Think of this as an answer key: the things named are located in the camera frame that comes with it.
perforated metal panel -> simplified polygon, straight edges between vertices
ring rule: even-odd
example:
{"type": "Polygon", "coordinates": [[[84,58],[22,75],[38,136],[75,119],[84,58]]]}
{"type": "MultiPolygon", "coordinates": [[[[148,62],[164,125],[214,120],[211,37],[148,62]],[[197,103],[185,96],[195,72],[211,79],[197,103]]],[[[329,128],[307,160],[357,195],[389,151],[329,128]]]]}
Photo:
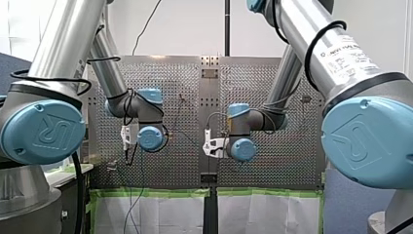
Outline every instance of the perforated metal panel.
{"type": "MultiPolygon", "coordinates": [[[[223,58],[221,60],[221,111],[229,104],[249,103],[259,108],[265,102],[277,75],[272,58],[223,58]]],[[[252,133],[258,155],[249,163],[222,159],[218,163],[218,186],[259,186],[317,189],[321,185],[323,155],[319,150],[321,100],[302,77],[288,110],[288,127],[274,135],[252,133]],[[311,97],[304,103],[303,96],[311,97]]]]}
{"type": "Polygon", "coordinates": [[[128,87],[162,90],[164,124],[171,137],[162,152],[138,151],[133,166],[125,166],[120,137],[123,120],[107,115],[104,93],[101,88],[97,89],[97,150],[101,162],[93,173],[92,186],[141,186],[144,182],[149,187],[198,187],[198,147],[185,135],[197,142],[199,58],[134,57],[123,58],[119,65],[128,87]],[[118,170],[107,171],[107,163],[114,160],[118,161],[118,170]]]}
{"type": "MultiPolygon", "coordinates": [[[[96,117],[91,118],[96,132],[90,135],[96,134],[100,163],[93,172],[92,187],[141,186],[142,183],[157,188],[201,186],[200,168],[209,168],[209,164],[214,163],[205,160],[206,156],[200,150],[203,144],[200,136],[205,123],[199,119],[207,117],[215,108],[205,107],[205,97],[218,99],[218,109],[222,112],[226,112],[228,104],[234,102],[248,102],[252,107],[259,107],[276,77],[280,59],[219,58],[219,92],[216,91],[217,86],[212,86],[214,90],[208,92],[207,89],[212,88],[200,85],[204,81],[201,79],[205,79],[202,78],[201,63],[201,59],[195,57],[122,59],[120,68],[128,87],[160,88],[163,91],[164,122],[172,132],[172,138],[162,152],[142,155],[138,152],[133,166],[125,166],[120,137],[122,120],[107,115],[104,94],[101,88],[96,89],[95,105],[91,106],[91,109],[95,108],[96,117]],[[107,163],[115,160],[118,161],[118,170],[108,171],[107,163]]],[[[251,163],[240,165],[233,159],[219,160],[218,186],[319,188],[324,166],[319,149],[319,113],[319,96],[303,80],[290,105],[287,130],[273,136],[254,133],[252,138],[258,144],[259,153],[251,163]],[[303,95],[310,96],[311,102],[300,101],[303,95]]],[[[223,124],[224,120],[217,129],[224,129],[223,124]]]]}

white wall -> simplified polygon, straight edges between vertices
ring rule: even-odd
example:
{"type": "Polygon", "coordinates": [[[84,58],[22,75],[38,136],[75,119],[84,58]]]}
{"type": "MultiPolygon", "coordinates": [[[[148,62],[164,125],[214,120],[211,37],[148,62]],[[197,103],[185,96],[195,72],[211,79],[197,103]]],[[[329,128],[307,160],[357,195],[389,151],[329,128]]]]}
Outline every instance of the white wall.
{"type": "MultiPolygon", "coordinates": [[[[130,55],[157,0],[116,0],[110,28],[121,55],[130,55]]],[[[55,0],[0,0],[0,53],[32,60],[55,0]]],[[[384,69],[413,77],[411,0],[336,0],[334,17],[384,69]]],[[[232,0],[231,55],[280,57],[280,41],[245,0],[232,0]]],[[[137,55],[223,55],[223,0],[164,0],[141,37],[137,55]]]]}
{"type": "Polygon", "coordinates": [[[411,0],[336,0],[333,16],[347,22],[350,34],[382,69],[404,72],[410,56],[408,5],[411,0]]]}
{"type": "MultiPolygon", "coordinates": [[[[158,0],[116,0],[109,6],[109,25],[121,55],[131,55],[158,0]]],[[[245,0],[233,0],[231,56],[280,57],[284,44],[245,0]]],[[[223,0],[165,0],[139,41],[136,55],[223,55],[223,0]]]]}
{"type": "Polygon", "coordinates": [[[0,53],[33,60],[55,1],[0,0],[0,53]]]}

cable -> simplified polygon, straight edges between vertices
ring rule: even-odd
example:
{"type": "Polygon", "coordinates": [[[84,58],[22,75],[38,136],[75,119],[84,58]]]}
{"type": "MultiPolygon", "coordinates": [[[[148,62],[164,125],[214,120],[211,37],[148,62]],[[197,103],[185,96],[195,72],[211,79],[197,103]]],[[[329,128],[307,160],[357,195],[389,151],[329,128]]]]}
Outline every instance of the cable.
{"type": "Polygon", "coordinates": [[[120,58],[120,57],[91,58],[91,59],[88,59],[88,60],[86,61],[86,63],[87,63],[87,64],[91,64],[91,62],[94,62],[94,61],[106,61],[106,60],[120,61],[121,58],[120,58]]]}
{"type": "Polygon", "coordinates": [[[15,71],[12,72],[10,74],[10,76],[12,76],[13,78],[17,78],[20,80],[27,80],[27,81],[32,81],[32,82],[37,82],[37,81],[56,81],[56,82],[75,82],[75,83],[85,83],[88,85],[88,87],[86,89],[84,89],[83,91],[81,91],[80,93],[78,93],[78,96],[81,96],[83,94],[85,94],[87,91],[89,91],[92,87],[92,83],[89,80],[84,80],[84,79],[70,79],[70,78],[40,78],[40,77],[33,77],[33,76],[23,76],[22,74],[27,74],[28,73],[28,69],[25,70],[19,70],[19,71],[15,71]]]}
{"type": "Polygon", "coordinates": [[[206,120],[206,128],[207,128],[207,129],[209,129],[209,121],[210,121],[210,118],[212,118],[214,115],[222,115],[222,116],[225,116],[225,117],[228,116],[227,114],[222,113],[222,112],[213,112],[213,113],[211,113],[211,114],[207,117],[207,120],[206,120]]]}
{"type": "Polygon", "coordinates": [[[136,149],[137,149],[137,145],[138,145],[138,142],[136,143],[136,145],[134,146],[134,148],[133,148],[133,153],[131,154],[131,161],[130,162],[128,162],[128,150],[125,150],[125,152],[126,152],[126,161],[127,161],[127,166],[131,166],[132,164],[133,164],[133,160],[134,160],[134,155],[136,154],[136,149]]]}
{"type": "Polygon", "coordinates": [[[267,119],[269,119],[271,121],[271,123],[273,124],[273,127],[274,127],[273,130],[269,133],[264,131],[264,133],[267,134],[267,135],[273,135],[276,132],[276,129],[277,129],[277,125],[274,122],[274,120],[267,113],[265,113],[264,111],[262,111],[260,109],[251,108],[251,110],[255,110],[255,111],[260,112],[262,115],[264,115],[264,118],[266,117],[267,119]]]}
{"type": "Polygon", "coordinates": [[[148,99],[146,99],[146,98],[145,98],[144,96],[142,96],[140,93],[136,93],[136,94],[137,94],[138,97],[142,98],[146,103],[148,103],[149,105],[151,105],[152,107],[154,107],[155,109],[157,109],[157,110],[161,113],[162,117],[164,117],[165,113],[164,113],[164,111],[163,111],[160,107],[158,107],[156,104],[154,104],[154,103],[152,103],[151,101],[149,101],[148,99]]]}
{"type": "Polygon", "coordinates": [[[399,233],[400,231],[402,231],[403,229],[405,229],[406,227],[410,226],[411,224],[413,224],[413,216],[410,217],[409,219],[405,220],[404,222],[402,222],[401,224],[399,224],[398,226],[396,226],[395,228],[393,228],[390,232],[388,232],[387,234],[396,234],[399,233]]]}
{"type": "Polygon", "coordinates": [[[130,108],[131,108],[131,100],[133,99],[133,97],[134,97],[134,95],[136,94],[136,92],[133,90],[133,89],[131,89],[131,88],[129,88],[128,89],[128,93],[129,93],[129,96],[128,96],[128,98],[124,101],[124,126],[127,126],[127,125],[129,125],[132,121],[133,121],[133,117],[131,117],[130,115],[129,115],[129,110],[130,110],[130,108]]]}
{"type": "Polygon", "coordinates": [[[134,52],[136,51],[137,44],[139,43],[140,37],[141,37],[141,36],[143,35],[143,33],[146,31],[146,28],[148,27],[149,22],[151,21],[152,17],[154,16],[154,14],[155,14],[156,10],[158,9],[159,4],[161,4],[161,2],[162,2],[162,0],[159,0],[158,3],[155,5],[155,8],[154,8],[154,10],[152,11],[151,16],[148,18],[148,20],[146,21],[145,26],[143,27],[142,31],[141,31],[140,34],[137,36],[136,42],[135,42],[134,47],[133,47],[133,50],[132,50],[132,52],[131,52],[131,54],[132,54],[133,56],[134,56],[134,52]]]}
{"type": "Polygon", "coordinates": [[[307,50],[305,59],[304,59],[304,70],[306,72],[307,80],[310,83],[310,85],[317,91],[319,90],[319,88],[314,83],[314,79],[313,79],[313,76],[311,74],[311,67],[310,67],[311,57],[313,55],[313,50],[314,50],[314,47],[316,46],[317,42],[319,41],[319,39],[321,39],[328,30],[336,28],[336,27],[342,27],[344,30],[346,30],[347,29],[347,24],[344,21],[337,20],[337,21],[331,22],[329,25],[327,25],[322,30],[320,30],[316,34],[316,37],[311,42],[311,44],[310,44],[310,46],[307,50]]]}
{"type": "Polygon", "coordinates": [[[264,109],[270,110],[270,111],[271,111],[271,110],[280,110],[280,111],[286,111],[286,110],[288,110],[287,107],[285,107],[285,108],[278,108],[278,107],[269,107],[269,106],[270,106],[270,105],[276,105],[276,104],[282,103],[282,102],[288,100],[289,98],[291,98],[291,97],[297,92],[298,87],[300,86],[300,84],[301,84],[301,79],[298,81],[298,83],[297,83],[297,85],[295,86],[295,88],[294,88],[288,95],[286,95],[284,98],[282,98],[282,99],[280,99],[280,100],[277,100],[277,101],[275,101],[275,102],[272,102],[272,103],[263,103],[262,106],[264,107],[264,109]]]}
{"type": "Polygon", "coordinates": [[[83,198],[84,194],[84,179],[82,174],[82,167],[80,165],[79,156],[75,151],[72,154],[73,164],[75,166],[76,181],[77,181],[77,213],[76,213],[76,225],[75,234],[80,234],[82,232],[82,222],[83,222],[83,212],[85,210],[85,202],[83,198]]]}
{"type": "Polygon", "coordinates": [[[143,190],[144,190],[144,187],[145,187],[145,173],[144,173],[144,170],[143,170],[143,150],[142,149],[140,149],[140,172],[141,172],[141,176],[142,176],[142,186],[141,186],[140,194],[136,198],[136,200],[133,202],[133,204],[130,206],[130,209],[128,210],[128,213],[125,217],[124,234],[126,233],[126,230],[127,230],[128,217],[131,214],[131,211],[133,210],[134,206],[136,206],[137,202],[139,201],[140,197],[142,196],[143,190]]]}
{"type": "Polygon", "coordinates": [[[279,35],[280,39],[282,39],[283,42],[286,44],[289,44],[288,40],[282,35],[280,31],[279,24],[277,23],[277,12],[276,12],[276,0],[273,0],[273,23],[274,23],[274,28],[276,29],[277,35],[279,35]]]}

logo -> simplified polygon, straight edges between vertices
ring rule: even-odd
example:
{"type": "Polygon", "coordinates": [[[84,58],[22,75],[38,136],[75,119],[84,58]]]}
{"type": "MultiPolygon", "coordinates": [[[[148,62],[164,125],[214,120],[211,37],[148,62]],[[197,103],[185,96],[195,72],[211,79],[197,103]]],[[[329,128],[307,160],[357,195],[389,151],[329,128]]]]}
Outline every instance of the logo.
{"type": "Polygon", "coordinates": [[[73,121],[51,114],[44,115],[33,145],[66,150],[74,127],[75,123],[73,121]]]}
{"type": "Polygon", "coordinates": [[[331,133],[336,148],[355,170],[391,154],[377,137],[363,115],[358,115],[331,133]]]}

blue joint cap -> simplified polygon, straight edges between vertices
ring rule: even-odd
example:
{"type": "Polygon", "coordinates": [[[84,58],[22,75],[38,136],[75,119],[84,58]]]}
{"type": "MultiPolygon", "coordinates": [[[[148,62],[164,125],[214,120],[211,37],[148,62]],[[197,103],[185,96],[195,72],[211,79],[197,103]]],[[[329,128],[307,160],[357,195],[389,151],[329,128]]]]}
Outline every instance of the blue joint cap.
{"type": "Polygon", "coordinates": [[[75,152],[86,127],[82,114],[60,100],[41,100],[17,111],[0,133],[6,156],[26,165],[57,163],[75,152]]]}
{"type": "Polygon", "coordinates": [[[352,97],[322,123],[321,142],[331,163],[369,187],[413,188],[413,108],[383,97],[352,97]]]}
{"type": "Polygon", "coordinates": [[[246,0],[246,5],[253,13],[259,13],[262,11],[265,0],[246,0]]]}
{"type": "Polygon", "coordinates": [[[234,142],[231,147],[231,155],[242,162],[249,162],[257,153],[257,147],[248,138],[242,138],[234,142]]]}
{"type": "Polygon", "coordinates": [[[249,111],[249,104],[234,103],[228,107],[228,118],[235,118],[249,111]]]}
{"type": "Polygon", "coordinates": [[[162,104],[162,92],[159,89],[139,89],[138,94],[154,104],[162,104]]]}
{"type": "Polygon", "coordinates": [[[148,126],[139,131],[137,139],[140,147],[146,151],[153,151],[161,147],[164,136],[159,129],[148,126]]]}

